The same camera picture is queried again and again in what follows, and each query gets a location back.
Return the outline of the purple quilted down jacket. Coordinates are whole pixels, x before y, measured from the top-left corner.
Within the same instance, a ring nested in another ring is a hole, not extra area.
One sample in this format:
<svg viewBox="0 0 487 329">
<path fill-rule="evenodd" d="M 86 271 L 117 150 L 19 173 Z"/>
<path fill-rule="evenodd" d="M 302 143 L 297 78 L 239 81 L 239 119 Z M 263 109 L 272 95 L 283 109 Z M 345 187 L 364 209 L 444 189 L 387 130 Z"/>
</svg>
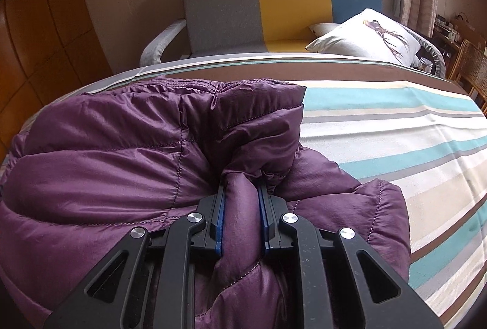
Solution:
<svg viewBox="0 0 487 329">
<path fill-rule="evenodd" d="M 261 256 L 256 182 L 321 229 L 358 232 L 403 278 L 396 185 L 361 183 L 303 147 L 305 89 L 271 79 L 155 78 L 49 105 L 1 179 L 1 280 L 33 327 L 134 226 L 164 229 L 226 191 L 223 255 L 196 277 L 198 328 L 279 328 L 287 285 Z"/>
</svg>

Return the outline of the striped bed cover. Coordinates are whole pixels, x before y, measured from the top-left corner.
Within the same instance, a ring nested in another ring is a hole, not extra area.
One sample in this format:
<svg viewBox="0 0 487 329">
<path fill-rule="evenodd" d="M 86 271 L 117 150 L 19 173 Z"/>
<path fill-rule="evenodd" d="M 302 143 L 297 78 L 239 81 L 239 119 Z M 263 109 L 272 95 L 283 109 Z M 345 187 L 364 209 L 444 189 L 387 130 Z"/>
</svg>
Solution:
<svg viewBox="0 0 487 329">
<path fill-rule="evenodd" d="M 300 144 L 361 183 L 400 188 L 409 221 L 406 279 L 444 327 L 469 326 L 486 287 L 486 119 L 460 87 L 378 61 L 240 53 L 146 65 L 49 105 L 155 78 L 302 86 Z"/>
</svg>

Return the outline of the wicker wooden chair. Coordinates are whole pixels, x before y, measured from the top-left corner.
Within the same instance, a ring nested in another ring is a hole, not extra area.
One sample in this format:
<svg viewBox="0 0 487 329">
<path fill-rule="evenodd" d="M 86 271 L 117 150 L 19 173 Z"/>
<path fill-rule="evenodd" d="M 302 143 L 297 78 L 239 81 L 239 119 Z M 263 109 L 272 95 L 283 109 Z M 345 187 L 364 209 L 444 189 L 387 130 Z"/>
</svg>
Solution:
<svg viewBox="0 0 487 329">
<path fill-rule="evenodd" d="M 464 40 L 453 62 L 448 79 L 474 99 L 486 115 L 486 55 L 476 45 Z"/>
</svg>

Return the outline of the white printed cushion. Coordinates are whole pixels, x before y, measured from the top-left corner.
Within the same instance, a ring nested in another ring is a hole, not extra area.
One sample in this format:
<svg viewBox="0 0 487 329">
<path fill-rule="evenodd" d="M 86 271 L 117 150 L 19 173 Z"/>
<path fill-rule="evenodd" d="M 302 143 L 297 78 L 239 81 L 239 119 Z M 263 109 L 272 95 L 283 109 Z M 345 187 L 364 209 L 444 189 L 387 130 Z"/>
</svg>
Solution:
<svg viewBox="0 0 487 329">
<path fill-rule="evenodd" d="M 421 49 L 402 24 L 373 9 L 346 20 L 317 37 L 306 50 L 313 53 L 361 57 L 409 67 Z"/>
</svg>

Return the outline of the orange wooden wardrobe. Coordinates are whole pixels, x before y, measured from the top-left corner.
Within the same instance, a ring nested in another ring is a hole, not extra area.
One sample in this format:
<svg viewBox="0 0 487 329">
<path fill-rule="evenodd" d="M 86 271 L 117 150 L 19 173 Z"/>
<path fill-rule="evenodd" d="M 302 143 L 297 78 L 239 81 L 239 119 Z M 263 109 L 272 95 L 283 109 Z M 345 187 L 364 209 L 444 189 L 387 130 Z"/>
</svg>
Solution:
<svg viewBox="0 0 487 329">
<path fill-rule="evenodd" d="M 42 107 L 111 74 L 85 0 L 1 0 L 1 155 Z"/>
</svg>

